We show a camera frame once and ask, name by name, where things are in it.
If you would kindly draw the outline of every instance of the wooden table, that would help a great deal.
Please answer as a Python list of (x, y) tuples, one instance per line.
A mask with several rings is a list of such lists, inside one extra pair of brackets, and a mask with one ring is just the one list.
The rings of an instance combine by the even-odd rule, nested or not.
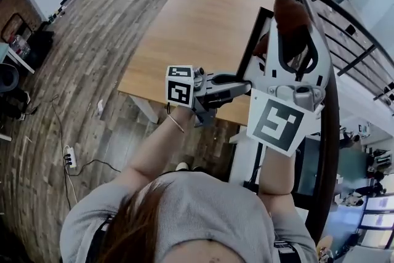
[[(213, 73), (235, 73), (260, 7), (274, 0), (168, 0), (141, 40), (118, 91), (127, 93), (154, 123), (148, 100), (166, 103), (169, 65), (193, 65)], [(249, 97), (225, 104), (217, 117), (247, 125)]]

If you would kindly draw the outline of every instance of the gray t-shirt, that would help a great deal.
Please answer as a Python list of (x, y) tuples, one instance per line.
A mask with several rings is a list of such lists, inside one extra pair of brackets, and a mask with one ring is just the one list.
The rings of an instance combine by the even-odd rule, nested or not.
[[(271, 218), (251, 191), (201, 172), (168, 173), (158, 183), (169, 186), (160, 202), (155, 262), (161, 262), (181, 242), (211, 239), (247, 263), (277, 263), (275, 237), (293, 245), (302, 262), (317, 262), (315, 244), (296, 212)], [(104, 184), (70, 211), (60, 235), (64, 263), (85, 263), (96, 230), (132, 194), (127, 187)]]

